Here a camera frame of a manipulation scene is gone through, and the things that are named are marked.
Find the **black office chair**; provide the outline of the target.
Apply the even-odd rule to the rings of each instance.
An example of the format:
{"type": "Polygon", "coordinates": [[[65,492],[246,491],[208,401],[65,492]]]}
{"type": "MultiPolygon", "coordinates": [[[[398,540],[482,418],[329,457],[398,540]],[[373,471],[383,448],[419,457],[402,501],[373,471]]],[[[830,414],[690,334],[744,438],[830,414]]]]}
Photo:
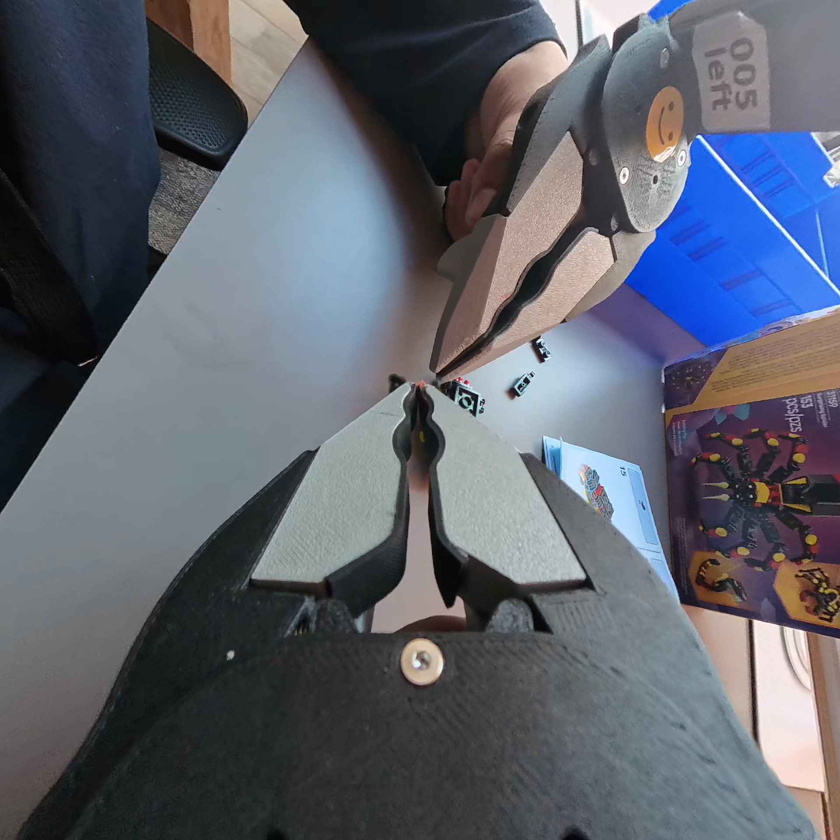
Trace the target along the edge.
{"type": "Polygon", "coordinates": [[[150,252],[168,256],[248,130],[237,93],[203,60],[147,20],[150,106],[161,179],[149,211],[150,252]]]}

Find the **purple lego spider box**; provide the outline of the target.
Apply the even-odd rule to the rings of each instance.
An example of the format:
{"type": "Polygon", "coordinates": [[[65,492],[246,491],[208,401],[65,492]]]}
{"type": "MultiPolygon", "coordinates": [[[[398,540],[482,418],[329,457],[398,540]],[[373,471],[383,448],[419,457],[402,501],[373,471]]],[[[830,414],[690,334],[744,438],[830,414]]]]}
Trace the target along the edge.
{"type": "Polygon", "coordinates": [[[837,639],[839,311],[664,368],[680,600],[837,639]]]}

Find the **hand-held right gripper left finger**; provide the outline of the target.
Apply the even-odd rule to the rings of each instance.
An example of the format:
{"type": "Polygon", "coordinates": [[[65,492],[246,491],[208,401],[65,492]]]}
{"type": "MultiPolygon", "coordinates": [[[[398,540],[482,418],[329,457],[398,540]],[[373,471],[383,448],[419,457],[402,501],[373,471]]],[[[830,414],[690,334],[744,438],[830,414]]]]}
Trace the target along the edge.
{"type": "Polygon", "coordinates": [[[403,384],[318,449],[259,553],[253,585],[331,597],[353,617],[396,588],[414,408],[415,386],[403,384]]]}

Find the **person's left hand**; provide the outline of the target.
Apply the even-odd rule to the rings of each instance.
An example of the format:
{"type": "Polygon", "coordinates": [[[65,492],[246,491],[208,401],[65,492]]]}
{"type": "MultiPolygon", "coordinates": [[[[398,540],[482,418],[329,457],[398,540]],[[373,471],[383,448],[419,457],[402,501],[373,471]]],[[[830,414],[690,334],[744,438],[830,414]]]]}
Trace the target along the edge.
{"type": "Polygon", "coordinates": [[[542,41],[510,58],[490,79],[467,121],[461,173],[445,190],[444,223],[454,241],[473,230],[503,187],[518,122],[531,97],[568,65],[560,44],[542,41]]]}

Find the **white cabinet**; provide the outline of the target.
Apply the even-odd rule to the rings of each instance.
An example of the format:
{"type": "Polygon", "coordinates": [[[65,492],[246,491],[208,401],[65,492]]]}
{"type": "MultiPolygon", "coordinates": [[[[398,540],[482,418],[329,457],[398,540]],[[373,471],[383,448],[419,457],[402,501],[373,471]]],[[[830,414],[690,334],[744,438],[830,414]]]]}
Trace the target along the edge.
{"type": "Polygon", "coordinates": [[[796,673],[783,628],[740,616],[684,607],[707,648],[736,716],[780,781],[825,792],[823,751],[808,664],[796,673]]]}

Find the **person's left forearm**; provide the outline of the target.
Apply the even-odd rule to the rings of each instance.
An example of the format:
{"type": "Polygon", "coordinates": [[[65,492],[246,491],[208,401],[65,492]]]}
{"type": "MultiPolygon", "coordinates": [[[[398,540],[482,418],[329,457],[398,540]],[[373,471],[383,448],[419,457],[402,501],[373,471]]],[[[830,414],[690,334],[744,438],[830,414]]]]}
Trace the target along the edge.
{"type": "Polygon", "coordinates": [[[466,125],[510,59],[540,43],[566,57],[533,1],[288,1],[321,52],[413,145],[438,186],[466,162],[466,125]]]}

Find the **black lego spider assembly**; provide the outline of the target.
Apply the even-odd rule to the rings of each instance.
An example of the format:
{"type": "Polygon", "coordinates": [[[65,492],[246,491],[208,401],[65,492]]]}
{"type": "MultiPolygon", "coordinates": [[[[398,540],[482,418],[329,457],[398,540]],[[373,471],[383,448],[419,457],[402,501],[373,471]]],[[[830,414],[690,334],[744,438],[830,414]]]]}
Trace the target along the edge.
{"type": "Polygon", "coordinates": [[[479,417],[485,412],[486,399],[465,377],[458,376],[451,381],[438,384],[437,387],[448,399],[471,416],[479,417]]]}

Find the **blue plastic crate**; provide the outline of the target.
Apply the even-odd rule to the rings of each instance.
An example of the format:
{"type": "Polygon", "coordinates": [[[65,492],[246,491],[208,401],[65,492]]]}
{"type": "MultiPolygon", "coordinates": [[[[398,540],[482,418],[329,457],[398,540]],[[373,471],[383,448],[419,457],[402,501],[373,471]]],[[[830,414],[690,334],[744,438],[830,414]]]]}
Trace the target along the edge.
{"type": "Polygon", "coordinates": [[[704,344],[837,307],[838,187],[812,132],[697,135],[628,285],[704,344]]]}

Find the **person's torso in dark clothing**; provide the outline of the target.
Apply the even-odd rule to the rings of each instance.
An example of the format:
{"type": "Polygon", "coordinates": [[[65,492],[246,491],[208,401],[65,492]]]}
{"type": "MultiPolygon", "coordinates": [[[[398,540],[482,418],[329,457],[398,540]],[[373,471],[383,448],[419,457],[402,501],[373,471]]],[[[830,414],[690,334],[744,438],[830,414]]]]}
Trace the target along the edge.
{"type": "Polygon", "coordinates": [[[147,288],[143,2],[2,2],[2,507],[147,288]]]}

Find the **lego instruction booklet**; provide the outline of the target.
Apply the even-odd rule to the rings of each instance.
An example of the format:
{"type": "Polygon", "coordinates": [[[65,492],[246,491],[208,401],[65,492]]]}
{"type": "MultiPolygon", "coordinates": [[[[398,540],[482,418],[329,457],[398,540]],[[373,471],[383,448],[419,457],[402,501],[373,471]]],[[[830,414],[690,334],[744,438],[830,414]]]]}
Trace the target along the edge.
{"type": "Polygon", "coordinates": [[[679,597],[637,465],[548,436],[542,438],[542,462],[609,521],[679,597]]]}

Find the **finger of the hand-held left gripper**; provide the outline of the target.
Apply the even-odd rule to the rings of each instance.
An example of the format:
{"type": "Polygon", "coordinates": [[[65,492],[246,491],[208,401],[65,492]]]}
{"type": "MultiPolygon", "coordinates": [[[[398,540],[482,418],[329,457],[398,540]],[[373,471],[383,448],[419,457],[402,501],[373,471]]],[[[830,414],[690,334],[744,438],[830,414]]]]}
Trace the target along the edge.
{"type": "Polygon", "coordinates": [[[453,379],[488,364],[550,331],[569,315],[615,262],[611,239],[584,229],[550,267],[534,266],[488,335],[439,367],[438,377],[453,379]]]}
{"type": "Polygon", "coordinates": [[[446,251],[437,269],[453,287],[430,360],[437,375],[477,349],[530,267],[571,225],[581,209],[582,176],[581,153],[567,132],[508,215],[481,218],[446,251]]]}

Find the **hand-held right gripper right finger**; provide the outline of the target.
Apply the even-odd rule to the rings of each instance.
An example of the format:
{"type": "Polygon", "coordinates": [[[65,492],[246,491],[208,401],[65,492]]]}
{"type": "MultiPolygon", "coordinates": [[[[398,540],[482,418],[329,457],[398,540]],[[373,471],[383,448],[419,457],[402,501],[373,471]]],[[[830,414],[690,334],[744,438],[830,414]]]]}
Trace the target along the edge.
{"type": "Polygon", "coordinates": [[[434,578],[446,606],[488,617],[587,585],[585,572],[514,446],[433,387],[417,389],[428,461],[434,578]]]}

